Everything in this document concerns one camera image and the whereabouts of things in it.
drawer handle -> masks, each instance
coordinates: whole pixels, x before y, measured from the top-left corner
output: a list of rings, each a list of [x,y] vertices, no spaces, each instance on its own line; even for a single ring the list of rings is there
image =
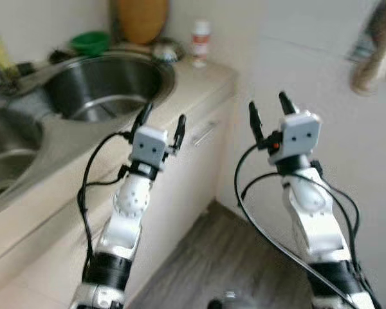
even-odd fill
[[[194,147],[199,147],[202,141],[205,140],[206,137],[208,137],[214,129],[217,127],[218,123],[217,122],[209,122],[207,129],[203,132],[201,136],[195,136],[193,138],[193,146]]]

gray floor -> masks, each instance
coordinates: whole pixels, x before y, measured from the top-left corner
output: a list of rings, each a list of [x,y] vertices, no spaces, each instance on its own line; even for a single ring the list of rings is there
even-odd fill
[[[130,308],[205,309],[227,290],[251,297],[258,308],[311,308],[304,273],[213,204]]]

cutting board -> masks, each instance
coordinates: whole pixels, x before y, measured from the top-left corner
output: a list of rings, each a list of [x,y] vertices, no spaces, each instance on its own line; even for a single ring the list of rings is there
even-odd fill
[[[168,0],[118,0],[118,17],[127,40],[137,44],[158,36],[167,18]]]

white bottle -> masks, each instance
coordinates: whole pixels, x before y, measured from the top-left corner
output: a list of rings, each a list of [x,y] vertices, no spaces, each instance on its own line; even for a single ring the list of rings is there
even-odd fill
[[[209,40],[210,23],[202,19],[197,20],[192,31],[193,66],[197,68],[206,66]]]

stainless steel sink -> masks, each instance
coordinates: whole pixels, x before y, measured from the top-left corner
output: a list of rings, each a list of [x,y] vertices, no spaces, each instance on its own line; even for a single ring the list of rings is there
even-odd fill
[[[149,101],[162,103],[174,87],[170,65],[129,52],[69,63],[44,89],[63,118],[103,122]]]
[[[0,109],[0,194],[33,162],[41,136],[40,126],[31,118]]]

